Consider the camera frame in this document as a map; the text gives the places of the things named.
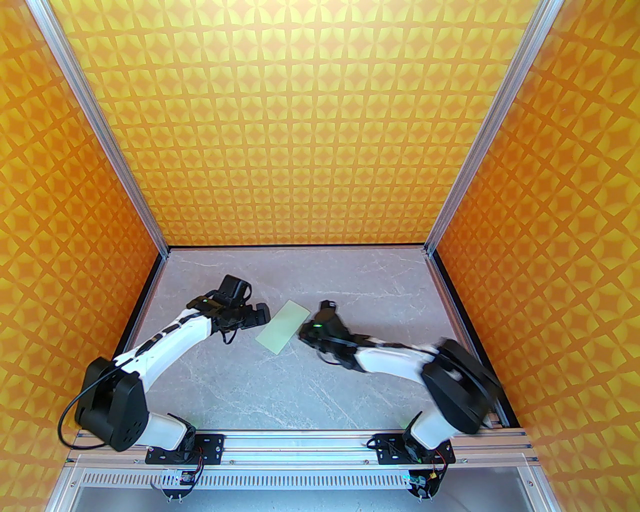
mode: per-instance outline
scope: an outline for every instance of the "black edge trim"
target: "black edge trim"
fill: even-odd
[[[255,244],[255,245],[170,245],[172,249],[254,249],[269,247],[389,247],[406,245],[407,247],[424,246],[421,242],[402,242],[399,244]]]
[[[117,357],[124,352],[124,349],[127,346],[127,342],[129,341],[129,337],[131,336],[131,333],[133,331],[133,327],[136,324],[136,320],[138,319],[138,316],[140,315],[140,311],[142,310],[142,306],[145,303],[145,299],[149,294],[149,290],[151,290],[151,285],[154,282],[154,278],[156,277],[156,274],[160,270],[160,263],[162,263],[162,256],[158,254],[158,256],[156,256],[156,261],[154,261],[154,264],[151,267],[151,271],[149,272],[147,280],[145,281],[145,285],[142,287],[142,291],[138,296],[136,305],[133,306],[133,311],[131,312],[131,316],[129,316],[127,325],[125,325],[124,331],[122,332],[122,336],[120,337],[120,341],[118,342],[118,346],[113,352],[113,357]]]
[[[453,281],[451,280],[451,277],[449,276],[449,273],[447,272],[447,269],[444,266],[444,263],[442,262],[442,258],[440,258],[440,255],[438,254],[437,250],[433,252],[433,260],[435,261],[435,264],[438,267],[440,274],[442,275],[442,279],[444,280],[445,286],[447,287],[447,289],[449,290],[449,293],[451,294],[453,303],[455,304],[456,309],[458,310],[458,313],[462,318],[462,323],[465,325],[465,328],[469,333],[469,337],[471,338],[471,343],[473,343],[474,348],[476,349],[478,357],[480,358],[480,362],[495,374],[495,370],[493,369],[493,365],[489,360],[489,356],[486,354],[486,351],[484,350],[482,342],[480,341],[480,337],[478,336],[478,333],[476,332],[476,329],[474,328],[474,325],[471,322],[471,318],[469,318],[469,315],[467,314],[467,310],[465,309],[464,304],[462,304],[462,301],[460,300],[460,295],[458,295],[458,292],[456,291],[455,286],[453,286]],[[511,404],[509,403],[509,400],[504,395],[504,393],[502,394],[502,397],[498,399],[498,402],[502,406],[504,415],[506,416],[507,421],[509,423],[508,425],[505,425],[505,426],[510,428],[520,428],[520,422],[518,422],[518,419],[516,418],[516,413],[513,411],[513,407],[511,407]]]

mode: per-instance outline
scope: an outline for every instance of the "marble table surface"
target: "marble table surface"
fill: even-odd
[[[352,332],[414,345],[453,337],[420,246],[238,248],[173,250],[134,344],[227,273],[249,281],[250,303],[272,316],[287,300],[313,314],[328,299]],[[150,389],[149,410],[201,429],[390,429],[428,400],[416,383],[326,365],[295,337],[274,355],[255,341],[261,330],[196,345]]]

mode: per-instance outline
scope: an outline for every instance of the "yellow star pattern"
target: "yellow star pattern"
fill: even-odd
[[[156,249],[20,0],[0,4],[0,76],[0,509],[39,511],[68,452],[58,417]]]
[[[424,242],[535,0],[54,0],[169,244]]]
[[[565,3],[438,251],[565,510],[640,510],[640,3]]]

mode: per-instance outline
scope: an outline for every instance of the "light green rectangle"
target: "light green rectangle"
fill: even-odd
[[[279,354],[308,316],[307,309],[289,300],[255,340],[274,354]]]

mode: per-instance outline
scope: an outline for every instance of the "white vent grille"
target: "white vent grille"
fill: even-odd
[[[155,484],[163,488],[184,488],[179,485],[180,470],[103,470],[87,469],[82,485],[88,487],[145,488]],[[348,471],[205,471],[201,489],[407,489],[406,470]]]

